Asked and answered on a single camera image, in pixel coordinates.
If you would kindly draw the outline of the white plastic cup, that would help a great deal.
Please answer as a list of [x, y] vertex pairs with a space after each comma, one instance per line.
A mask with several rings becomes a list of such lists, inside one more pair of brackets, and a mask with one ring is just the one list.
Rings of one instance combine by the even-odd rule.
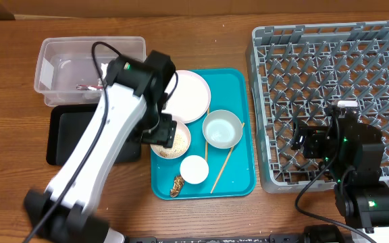
[[200, 184], [207, 179], [209, 166], [203, 157], [187, 156], [180, 164], [180, 175], [189, 184]]

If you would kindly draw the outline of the grey-green bowl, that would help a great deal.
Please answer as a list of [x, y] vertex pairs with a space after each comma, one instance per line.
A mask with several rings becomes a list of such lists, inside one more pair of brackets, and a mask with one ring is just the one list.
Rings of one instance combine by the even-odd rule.
[[215, 148], [230, 149], [242, 138], [243, 126], [231, 111], [212, 111], [203, 121], [202, 133], [205, 140]]

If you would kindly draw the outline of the red snack wrapper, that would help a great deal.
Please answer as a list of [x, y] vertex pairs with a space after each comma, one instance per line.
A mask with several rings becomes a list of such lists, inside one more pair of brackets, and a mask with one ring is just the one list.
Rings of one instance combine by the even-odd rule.
[[78, 84], [76, 86], [77, 90], [83, 90], [83, 91], [100, 91], [103, 90], [103, 86], [93, 86], [93, 85], [85, 85], [85, 84]]

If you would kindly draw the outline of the white tissue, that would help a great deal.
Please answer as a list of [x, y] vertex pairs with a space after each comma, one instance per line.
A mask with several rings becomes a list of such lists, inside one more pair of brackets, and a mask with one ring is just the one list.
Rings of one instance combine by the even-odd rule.
[[98, 83], [100, 89], [103, 89], [107, 84], [106, 76], [107, 76], [108, 65], [109, 65], [108, 63], [102, 63], [100, 65], [101, 77], [99, 78], [99, 83]]

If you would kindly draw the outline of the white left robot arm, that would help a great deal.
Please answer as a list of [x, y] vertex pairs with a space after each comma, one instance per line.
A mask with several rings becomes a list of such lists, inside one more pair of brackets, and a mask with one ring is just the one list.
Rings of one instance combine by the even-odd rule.
[[103, 187], [127, 142], [172, 147], [176, 121], [162, 113], [176, 67], [152, 51], [144, 62], [119, 56], [110, 62], [93, 118], [64, 166], [43, 193], [30, 190], [24, 208], [34, 236], [51, 242], [128, 242], [95, 217]]

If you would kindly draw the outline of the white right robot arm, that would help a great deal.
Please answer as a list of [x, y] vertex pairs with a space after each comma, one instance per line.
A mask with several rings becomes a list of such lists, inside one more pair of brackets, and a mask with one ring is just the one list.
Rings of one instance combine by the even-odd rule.
[[296, 119], [291, 148], [322, 160], [322, 170], [336, 181], [336, 207], [345, 220], [306, 212], [323, 224], [305, 227], [299, 242], [389, 242], [389, 186], [380, 181], [385, 147], [379, 129], [353, 115], [333, 115], [328, 126]]

